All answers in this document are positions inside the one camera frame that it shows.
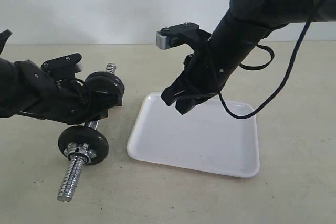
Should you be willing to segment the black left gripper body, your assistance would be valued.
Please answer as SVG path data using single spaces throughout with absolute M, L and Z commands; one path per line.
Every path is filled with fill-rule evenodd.
M 15 62 L 15 114 L 69 125 L 90 112 L 84 81 L 55 81 L 30 60 Z

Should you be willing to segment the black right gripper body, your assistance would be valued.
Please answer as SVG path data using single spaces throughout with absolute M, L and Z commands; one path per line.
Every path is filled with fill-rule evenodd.
M 181 76 L 190 83 L 191 95 L 213 97 L 222 90 L 229 76 L 244 59 L 244 34 L 214 32 L 202 52 L 184 66 Z

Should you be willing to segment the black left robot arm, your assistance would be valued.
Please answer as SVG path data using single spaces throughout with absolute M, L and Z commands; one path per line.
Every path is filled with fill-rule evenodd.
M 1 59 L 1 117 L 20 115 L 68 125 L 107 118 L 109 109 L 122 106 L 124 84 L 106 71 L 76 78 L 81 59 L 74 53 L 41 66 Z

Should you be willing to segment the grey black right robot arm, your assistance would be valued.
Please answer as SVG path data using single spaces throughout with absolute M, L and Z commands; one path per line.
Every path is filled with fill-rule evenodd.
M 160 49 L 186 44 L 193 52 L 161 98 L 185 114 L 219 96 L 233 72 L 273 31 L 304 23 L 298 39 L 302 42 L 311 23 L 333 21 L 335 0 L 230 0 L 228 11 L 212 33 L 191 22 L 162 28 L 156 34 Z

